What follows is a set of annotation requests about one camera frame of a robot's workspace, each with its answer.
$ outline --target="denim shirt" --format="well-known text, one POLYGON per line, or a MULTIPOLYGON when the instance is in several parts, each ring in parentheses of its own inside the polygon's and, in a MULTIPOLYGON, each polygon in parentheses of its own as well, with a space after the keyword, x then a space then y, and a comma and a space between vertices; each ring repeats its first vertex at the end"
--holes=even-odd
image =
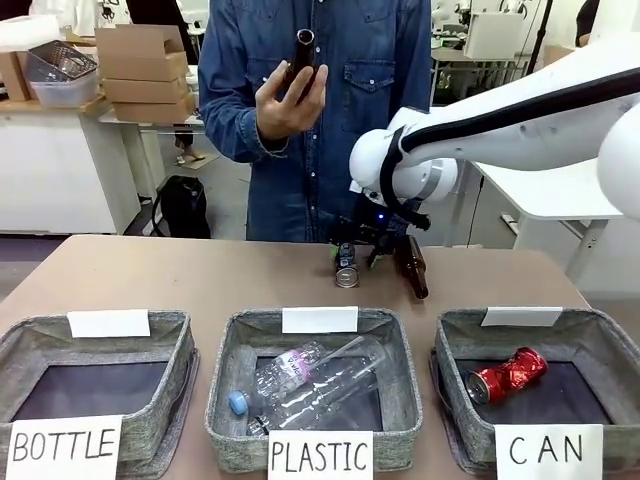
POLYGON ((429 0, 211 0, 200 55, 200 112, 222 154, 252 167, 247 239, 325 242, 350 216, 349 155, 360 135, 386 128, 401 106, 428 110, 429 0), (256 129, 255 92, 296 32, 315 32, 316 64, 329 67, 314 127, 268 151, 256 129))

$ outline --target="bottle neck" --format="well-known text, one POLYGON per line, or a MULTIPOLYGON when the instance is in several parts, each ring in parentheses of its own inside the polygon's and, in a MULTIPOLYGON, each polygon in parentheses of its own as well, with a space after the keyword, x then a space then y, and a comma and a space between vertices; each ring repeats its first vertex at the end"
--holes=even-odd
POLYGON ((258 415, 247 424, 247 435, 250 437, 264 437, 269 435, 271 424, 264 415, 258 415))

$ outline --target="red aluminum can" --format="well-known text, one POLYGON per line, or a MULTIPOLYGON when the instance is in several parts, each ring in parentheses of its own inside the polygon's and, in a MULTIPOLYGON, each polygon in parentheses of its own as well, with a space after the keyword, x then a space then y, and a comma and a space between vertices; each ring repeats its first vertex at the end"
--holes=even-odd
POLYGON ((521 347, 502 365, 470 373, 467 392, 478 405, 498 402, 542 377, 547 369, 546 360, 538 352, 521 347))

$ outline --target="cardboard box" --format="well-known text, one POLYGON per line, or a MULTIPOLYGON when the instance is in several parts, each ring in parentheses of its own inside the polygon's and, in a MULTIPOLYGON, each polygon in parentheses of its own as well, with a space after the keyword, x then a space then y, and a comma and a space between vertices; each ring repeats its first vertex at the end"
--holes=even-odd
POLYGON ((31 100, 29 82, 25 80, 22 74, 22 68, 16 52, 0 53, 0 75, 4 81, 4 86, 7 88, 10 100, 14 102, 31 100))
POLYGON ((575 48, 561 47, 559 45, 548 45, 544 47, 544 66, 551 65, 553 62, 566 57, 575 51, 575 48))
POLYGON ((185 77, 172 82, 109 78, 102 81, 102 86, 109 101, 119 103, 176 103, 189 93, 185 77))
POLYGON ((173 125, 193 115, 196 104, 194 96, 189 94, 177 103, 114 103, 113 109, 122 122, 173 125))
POLYGON ((96 43, 103 78, 170 82, 189 71, 176 26, 98 28, 96 43))

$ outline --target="tin can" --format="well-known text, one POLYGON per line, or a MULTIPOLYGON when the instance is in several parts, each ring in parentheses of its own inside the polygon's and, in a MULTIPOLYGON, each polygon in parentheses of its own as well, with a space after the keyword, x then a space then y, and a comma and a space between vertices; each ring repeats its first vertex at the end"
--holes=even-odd
POLYGON ((336 254, 336 285, 342 288, 353 288, 357 287, 359 282, 356 247, 352 243, 342 243, 336 254))
POLYGON ((472 372, 466 379, 467 393, 478 405, 494 403, 523 389, 547 373, 542 356, 529 347, 521 347, 507 362, 472 372))

